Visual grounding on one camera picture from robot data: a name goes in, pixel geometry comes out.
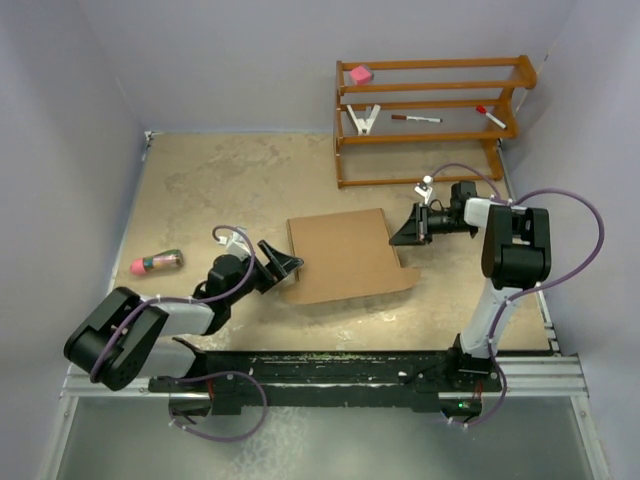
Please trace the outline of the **brown cardboard box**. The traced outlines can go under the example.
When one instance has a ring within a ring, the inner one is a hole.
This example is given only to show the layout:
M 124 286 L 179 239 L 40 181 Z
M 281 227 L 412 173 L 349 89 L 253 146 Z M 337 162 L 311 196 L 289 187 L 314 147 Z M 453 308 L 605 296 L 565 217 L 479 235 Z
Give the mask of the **brown cardboard box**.
M 282 291 L 291 305 L 400 292 L 420 279 L 420 270 L 401 266 L 381 208 L 293 218 L 287 230 L 304 261 Z

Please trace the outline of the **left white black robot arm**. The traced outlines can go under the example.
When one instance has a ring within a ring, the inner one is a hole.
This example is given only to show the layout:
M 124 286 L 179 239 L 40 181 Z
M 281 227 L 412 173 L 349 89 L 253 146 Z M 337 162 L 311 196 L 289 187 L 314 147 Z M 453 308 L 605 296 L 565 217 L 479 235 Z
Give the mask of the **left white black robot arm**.
M 142 297 L 127 287 L 112 290 L 71 334 L 63 355 L 94 383 L 112 391 L 139 376 L 170 376 L 184 392 L 202 387 L 204 365 L 196 354 L 172 353 L 163 336 L 212 335 L 230 319 L 232 306 L 250 293 L 264 294 L 297 272 L 304 260 L 258 242 L 262 263 L 250 248 L 234 242 L 212 263 L 189 297 Z

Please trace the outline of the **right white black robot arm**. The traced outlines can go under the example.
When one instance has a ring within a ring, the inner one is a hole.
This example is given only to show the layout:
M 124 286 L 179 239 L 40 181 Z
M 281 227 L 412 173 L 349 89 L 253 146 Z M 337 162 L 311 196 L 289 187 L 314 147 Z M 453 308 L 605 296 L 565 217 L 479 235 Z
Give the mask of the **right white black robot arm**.
M 473 181 L 452 185 L 450 205 L 435 209 L 433 178 L 425 176 L 414 191 L 404 225 L 390 238 L 392 246 L 426 245 L 438 234 L 484 232 L 481 270 L 485 284 L 466 328 L 446 353 L 442 371 L 456 391 L 467 391 L 479 380 L 499 376 L 497 344 L 519 304 L 516 296 L 546 280 L 552 266 L 550 216 L 541 208 L 525 208 L 481 198 Z

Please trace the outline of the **small pink green object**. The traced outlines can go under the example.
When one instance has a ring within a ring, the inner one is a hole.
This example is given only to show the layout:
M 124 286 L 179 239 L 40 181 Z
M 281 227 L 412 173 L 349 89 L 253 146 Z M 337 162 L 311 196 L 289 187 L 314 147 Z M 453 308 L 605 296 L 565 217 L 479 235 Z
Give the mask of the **small pink green object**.
M 135 259 L 130 266 L 130 273 L 136 276 L 144 276 L 157 271 L 179 269 L 184 265 L 184 256 L 181 250 L 171 249 L 154 255 Z

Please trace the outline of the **brown-capped white marker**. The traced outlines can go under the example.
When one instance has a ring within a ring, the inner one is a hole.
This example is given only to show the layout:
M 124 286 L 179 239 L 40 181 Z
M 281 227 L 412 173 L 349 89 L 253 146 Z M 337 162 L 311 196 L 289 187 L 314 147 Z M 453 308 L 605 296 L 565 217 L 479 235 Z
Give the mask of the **brown-capped white marker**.
M 434 123 L 434 124 L 440 124 L 443 122 L 443 119 L 438 117 L 425 117 L 425 116 L 400 115 L 400 114 L 391 115 L 391 119 L 396 121 L 427 122 L 427 123 Z

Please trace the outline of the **white clamp tool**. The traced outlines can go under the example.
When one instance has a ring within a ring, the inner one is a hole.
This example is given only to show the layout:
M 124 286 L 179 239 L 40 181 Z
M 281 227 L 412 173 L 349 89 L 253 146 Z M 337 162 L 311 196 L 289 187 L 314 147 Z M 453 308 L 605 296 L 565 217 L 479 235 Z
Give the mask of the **white clamp tool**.
M 353 124 L 358 136 L 369 136 L 377 116 L 381 110 L 379 104 L 374 104 L 372 107 L 367 106 L 365 108 L 366 117 L 358 117 L 353 106 L 346 105 L 347 113 L 351 123 Z

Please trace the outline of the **wooden three-tier rack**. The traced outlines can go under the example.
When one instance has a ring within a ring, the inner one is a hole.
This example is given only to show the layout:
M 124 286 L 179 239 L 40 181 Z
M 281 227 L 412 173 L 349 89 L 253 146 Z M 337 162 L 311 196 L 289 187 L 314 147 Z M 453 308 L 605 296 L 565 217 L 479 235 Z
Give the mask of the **wooden three-tier rack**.
M 438 60 L 337 61 L 333 155 L 339 188 L 410 184 L 413 178 L 348 180 L 346 147 L 427 142 L 477 142 L 489 178 L 500 181 L 502 141 L 519 127 L 516 90 L 532 90 L 538 74 L 526 55 Z

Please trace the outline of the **red-capped white marker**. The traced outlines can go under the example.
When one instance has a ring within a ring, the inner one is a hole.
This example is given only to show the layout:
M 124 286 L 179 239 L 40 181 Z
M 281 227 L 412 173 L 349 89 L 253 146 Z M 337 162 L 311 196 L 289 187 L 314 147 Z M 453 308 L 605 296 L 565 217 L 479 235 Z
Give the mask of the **red-capped white marker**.
M 502 130 L 506 130 L 507 129 L 507 125 L 502 120 L 497 118 L 495 115 L 490 113 L 483 105 L 477 105 L 476 106 L 476 111 L 478 113 L 484 115 L 485 117 L 487 117 L 492 123 L 494 123 L 500 129 L 502 129 Z

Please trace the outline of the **pink eraser block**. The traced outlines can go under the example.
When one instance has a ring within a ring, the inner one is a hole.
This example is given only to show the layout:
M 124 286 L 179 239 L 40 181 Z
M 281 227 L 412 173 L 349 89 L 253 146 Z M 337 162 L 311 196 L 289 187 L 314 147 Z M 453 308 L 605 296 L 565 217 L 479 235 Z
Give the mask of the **pink eraser block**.
M 349 79 L 352 85 L 363 86 L 374 79 L 374 73 L 368 66 L 359 65 L 349 71 Z

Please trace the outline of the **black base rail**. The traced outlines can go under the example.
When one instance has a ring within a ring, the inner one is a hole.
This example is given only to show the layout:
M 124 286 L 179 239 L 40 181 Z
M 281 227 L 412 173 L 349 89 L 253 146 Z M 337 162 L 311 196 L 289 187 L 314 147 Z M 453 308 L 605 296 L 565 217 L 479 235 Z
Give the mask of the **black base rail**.
M 467 359 L 454 348 L 206 352 L 183 377 L 149 382 L 151 392 L 169 394 L 175 409 L 222 415 L 262 405 L 477 415 L 479 395 L 501 388 L 491 361 Z

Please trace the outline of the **aluminium extrusion frame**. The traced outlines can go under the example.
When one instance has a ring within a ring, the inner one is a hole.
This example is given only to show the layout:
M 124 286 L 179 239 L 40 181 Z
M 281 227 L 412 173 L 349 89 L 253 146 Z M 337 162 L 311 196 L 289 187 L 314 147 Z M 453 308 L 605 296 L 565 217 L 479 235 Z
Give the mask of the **aluminium extrusion frame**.
M 287 244 L 290 217 L 380 207 L 397 223 L 409 205 L 404 186 L 338 189 L 332 138 L 317 133 L 158 134 L 146 153 L 134 206 L 112 268 L 112 285 L 181 295 L 215 252 L 219 223 Z M 184 265 L 136 276 L 140 257 L 179 249 Z M 449 236 L 444 259 L 428 248 L 401 253 L 422 266 L 402 293 L 288 308 L 253 298 L 206 348 L 441 348 L 479 293 L 478 247 Z M 167 401 L 142 383 L 113 393 L 71 369 L 44 479 L 604 479 L 586 381 L 575 356 L 544 355 L 552 323 L 532 295 L 507 332 L 506 397 L 462 428 L 436 414 L 401 408 L 276 407 L 246 410 L 232 426 L 262 427 L 238 443 L 215 443 L 169 423 Z

